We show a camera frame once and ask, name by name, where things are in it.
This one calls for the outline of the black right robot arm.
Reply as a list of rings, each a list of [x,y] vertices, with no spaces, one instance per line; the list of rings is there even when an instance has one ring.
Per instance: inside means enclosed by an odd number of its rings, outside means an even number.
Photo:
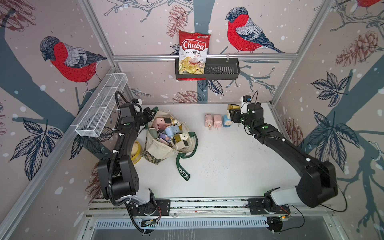
[[[338,195],[335,166],[306,154],[267,124],[261,103],[244,102],[228,112],[233,123],[242,124],[248,135],[274,150],[301,178],[296,186],[275,188],[264,194],[267,213],[274,214],[282,206],[295,203],[315,208]]]

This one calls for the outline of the cream green-handled tote bag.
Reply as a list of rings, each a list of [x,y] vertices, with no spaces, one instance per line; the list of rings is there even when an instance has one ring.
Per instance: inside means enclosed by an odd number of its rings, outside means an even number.
[[[147,137],[143,156],[147,161],[155,165],[158,165],[165,159],[175,156],[176,166],[180,176],[185,181],[189,181],[191,175],[182,167],[182,165],[180,164],[180,160],[191,158],[196,153],[199,144],[197,134],[195,132],[190,131],[185,122],[180,121],[170,112],[159,111],[157,107],[155,107],[154,109],[156,109],[155,118],[171,118],[171,126],[178,125],[180,128],[179,134],[184,133],[188,135],[189,146],[179,151],[174,150],[172,138],[168,137],[165,134],[165,130],[158,130],[158,138],[154,139],[148,131],[149,128],[152,128],[153,121],[155,120],[154,118],[151,122],[146,124]]]

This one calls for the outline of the green pencil sharpener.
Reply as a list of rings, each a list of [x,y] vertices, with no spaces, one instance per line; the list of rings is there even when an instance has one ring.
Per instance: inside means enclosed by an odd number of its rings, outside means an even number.
[[[158,131],[155,128],[149,128],[148,131],[154,139],[158,138]]]

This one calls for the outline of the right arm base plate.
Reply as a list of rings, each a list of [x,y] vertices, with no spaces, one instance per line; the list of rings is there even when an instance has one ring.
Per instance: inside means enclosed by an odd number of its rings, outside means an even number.
[[[253,198],[248,199],[245,208],[249,209],[252,215],[290,215],[288,205],[278,206],[271,199]]]

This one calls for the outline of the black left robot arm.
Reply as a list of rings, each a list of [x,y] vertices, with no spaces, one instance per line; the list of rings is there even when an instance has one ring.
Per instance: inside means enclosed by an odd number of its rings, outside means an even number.
[[[139,175],[131,158],[140,128],[153,120],[153,111],[143,109],[137,99],[118,106],[118,109],[113,130],[118,140],[110,157],[98,165],[103,196],[115,207],[127,205],[138,212],[153,212],[157,208],[154,193],[150,189],[140,189]]]

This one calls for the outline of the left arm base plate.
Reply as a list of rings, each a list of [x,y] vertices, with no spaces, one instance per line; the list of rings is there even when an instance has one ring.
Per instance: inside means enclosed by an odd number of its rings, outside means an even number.
[[[129,207],[129,210],[133,217],[159,217],[168,216],[170,208],[171,200],[155,199],[138,207]]]

